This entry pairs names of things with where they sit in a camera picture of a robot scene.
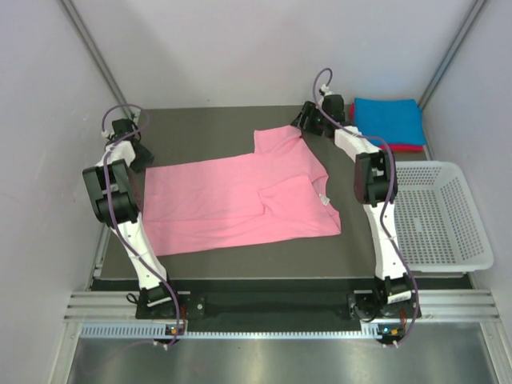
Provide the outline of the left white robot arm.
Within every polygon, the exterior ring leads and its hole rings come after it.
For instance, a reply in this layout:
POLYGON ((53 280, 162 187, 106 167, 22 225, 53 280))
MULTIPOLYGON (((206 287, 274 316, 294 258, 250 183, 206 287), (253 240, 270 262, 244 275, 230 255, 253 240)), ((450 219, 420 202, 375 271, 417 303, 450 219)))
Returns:
POLYGON ((133 172, 142 170, 150 152, 140 143, 132 120, 112 122, 105 153, 82 178, 97 220, 110 228, 121 242, 138 278, 139 307, 175 316, 181 298, 172 291, 168 273, 157 260, 142 223, 142 202, 134 186, 133 172))

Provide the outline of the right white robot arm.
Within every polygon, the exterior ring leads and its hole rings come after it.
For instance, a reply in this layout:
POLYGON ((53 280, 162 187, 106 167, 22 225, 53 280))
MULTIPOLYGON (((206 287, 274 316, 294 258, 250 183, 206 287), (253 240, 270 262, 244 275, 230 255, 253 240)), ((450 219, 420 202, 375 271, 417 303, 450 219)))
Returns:
POLYGON ((370 224, 375 252, 373 304, 382 316, 394 315, 412 299, 414 287, 399 255, 394 224, 394 200, 398 194, 396 163, 391 152, 364 138, 355 126, 342 126, 344 101, 328 94, 322 104, 306 101, 292 125, 330 138, 354 163, 354 195, 370 224))

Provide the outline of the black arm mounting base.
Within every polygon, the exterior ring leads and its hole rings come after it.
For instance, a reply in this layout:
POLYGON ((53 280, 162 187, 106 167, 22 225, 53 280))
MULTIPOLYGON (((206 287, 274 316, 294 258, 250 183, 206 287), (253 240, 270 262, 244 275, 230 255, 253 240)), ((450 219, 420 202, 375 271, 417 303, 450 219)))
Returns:
POLYGON ((177 302, 136 317, 185 321, 191 330, 355 330, 360 322, 391 320, 404 331, 420 316, 416 297, 377 308, 375 278, 185 279, 170 283, 177 302))

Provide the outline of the pink t shirt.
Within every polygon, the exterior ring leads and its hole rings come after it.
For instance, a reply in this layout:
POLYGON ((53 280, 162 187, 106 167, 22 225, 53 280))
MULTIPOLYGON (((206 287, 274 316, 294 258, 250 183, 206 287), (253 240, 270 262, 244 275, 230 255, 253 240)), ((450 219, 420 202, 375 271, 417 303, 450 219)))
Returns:
POLYGON ((324 166, 302 132, 254 132, 254 151, 146 171, 143 225, 159 257, 338 235, 324 166))

